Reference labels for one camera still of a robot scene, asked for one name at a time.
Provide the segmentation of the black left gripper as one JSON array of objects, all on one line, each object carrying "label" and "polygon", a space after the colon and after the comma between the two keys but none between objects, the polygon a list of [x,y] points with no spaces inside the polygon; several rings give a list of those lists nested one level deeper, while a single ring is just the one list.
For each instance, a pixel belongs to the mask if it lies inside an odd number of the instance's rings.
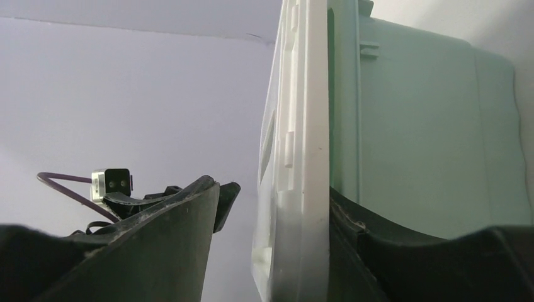
[{"label": "black left gripper", "polygon": [[[241,187],[236,182],[220,185],[213,223],[208,224],[197,220],[193,226],[195,228],[210,226],[212,227],[212,233],[221,231],[240,191]],[[184,190],[178,186],[168,186],[164,192],[148,194],[142,199],[131,198],[123,193],[109,193],[104,196],[101,204],[105,210],[110,210],[119,220],[124,220],[175,196],[185,200],[199,193],[200,190],[198,188],[193,191],[191,189]]]}]

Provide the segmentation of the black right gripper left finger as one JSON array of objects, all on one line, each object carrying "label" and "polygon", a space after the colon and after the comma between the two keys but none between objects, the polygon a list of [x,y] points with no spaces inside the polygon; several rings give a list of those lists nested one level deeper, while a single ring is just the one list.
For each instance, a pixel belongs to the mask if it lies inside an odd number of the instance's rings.
[{"label": "black right gripper left finger", "polygon": [[200,301],[220,185],[202,176],[94,234],[1,226],[2,301]]}]

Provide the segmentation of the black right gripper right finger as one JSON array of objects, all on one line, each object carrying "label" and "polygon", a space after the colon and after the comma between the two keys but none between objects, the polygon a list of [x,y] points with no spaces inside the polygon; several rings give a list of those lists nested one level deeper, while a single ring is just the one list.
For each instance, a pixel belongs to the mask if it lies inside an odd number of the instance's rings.
[{"label": "black right gripper right finger", "polygon": [[329,192],[329,301],[532,301],[533,228],[454,239],[396,224]]}]

